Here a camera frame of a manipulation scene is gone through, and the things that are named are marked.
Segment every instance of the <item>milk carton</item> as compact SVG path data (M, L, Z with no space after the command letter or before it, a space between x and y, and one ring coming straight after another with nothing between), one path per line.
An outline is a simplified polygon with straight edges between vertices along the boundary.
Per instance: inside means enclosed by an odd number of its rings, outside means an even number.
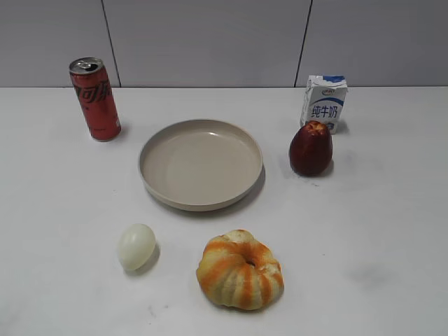
M331 134L336 133L347 90L343 76L308 77L300 126L317 120L326 124Z

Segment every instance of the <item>beige plate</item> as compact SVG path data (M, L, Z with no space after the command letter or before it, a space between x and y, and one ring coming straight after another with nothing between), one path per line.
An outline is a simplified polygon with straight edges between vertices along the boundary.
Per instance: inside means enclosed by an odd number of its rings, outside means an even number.
M140 153L140 174L149 193L182 210L210 211L245 196L263 158L241 128L217 120L189 120L162 129Z

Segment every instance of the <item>red soda can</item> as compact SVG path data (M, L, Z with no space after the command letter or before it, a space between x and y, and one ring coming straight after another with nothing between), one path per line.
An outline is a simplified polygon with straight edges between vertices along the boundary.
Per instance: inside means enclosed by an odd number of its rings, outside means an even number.
M95 57L75 59L69 71L92 137L99 141L116 137L121 126L103 61Z

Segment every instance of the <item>red apple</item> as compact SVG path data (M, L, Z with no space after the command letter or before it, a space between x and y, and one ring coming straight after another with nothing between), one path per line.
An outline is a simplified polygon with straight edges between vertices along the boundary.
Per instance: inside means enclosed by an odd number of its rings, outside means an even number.
M294 136L289 147L289 160L296 173L318 175L330 164L333 143L328 127L319 121L310 121Z

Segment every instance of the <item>orange-striped bread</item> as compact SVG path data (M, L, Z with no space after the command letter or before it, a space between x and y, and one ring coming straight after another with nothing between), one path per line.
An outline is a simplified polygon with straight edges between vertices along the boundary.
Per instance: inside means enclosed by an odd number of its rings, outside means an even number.
M210 240L196 276L210 301L247 310L268 305L284 288L279 262L245 230Z

